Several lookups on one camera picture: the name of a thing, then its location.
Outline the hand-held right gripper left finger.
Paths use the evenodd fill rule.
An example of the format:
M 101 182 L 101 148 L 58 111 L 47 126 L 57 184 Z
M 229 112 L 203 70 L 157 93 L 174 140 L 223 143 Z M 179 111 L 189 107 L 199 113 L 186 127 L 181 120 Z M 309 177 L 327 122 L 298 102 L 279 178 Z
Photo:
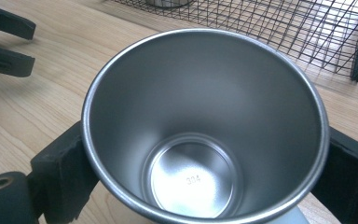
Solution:
M 99 179 L 91 169 L 75 123 L 31 160 L 30 191 L 35 214 L 48 224 L 77 219 Z

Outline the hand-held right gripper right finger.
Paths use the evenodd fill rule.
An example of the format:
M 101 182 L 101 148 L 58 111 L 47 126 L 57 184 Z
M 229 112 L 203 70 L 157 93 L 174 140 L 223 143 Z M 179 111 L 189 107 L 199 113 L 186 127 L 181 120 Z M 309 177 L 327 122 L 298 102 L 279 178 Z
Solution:
M 326 165 L 311 193 L 342 224 L 358 224 L 358 141 L 330 128 Z

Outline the white mug with steel inside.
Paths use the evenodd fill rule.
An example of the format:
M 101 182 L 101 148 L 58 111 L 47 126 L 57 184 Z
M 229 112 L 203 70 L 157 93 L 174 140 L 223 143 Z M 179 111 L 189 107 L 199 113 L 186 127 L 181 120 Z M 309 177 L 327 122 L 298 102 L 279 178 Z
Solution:
M 298 204 L 325 165 L 323 101 L 252 38 L 183 29 L 122 50 L 81 116 L 104 186 L 157 224 L 308 224 Z

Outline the black wire basket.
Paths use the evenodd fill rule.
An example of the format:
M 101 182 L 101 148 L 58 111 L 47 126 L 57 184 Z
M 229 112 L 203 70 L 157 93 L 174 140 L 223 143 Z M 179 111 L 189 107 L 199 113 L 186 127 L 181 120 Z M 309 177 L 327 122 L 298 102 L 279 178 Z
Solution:
M 114 0 L 256 38 L 358 82 L 358 0 Z

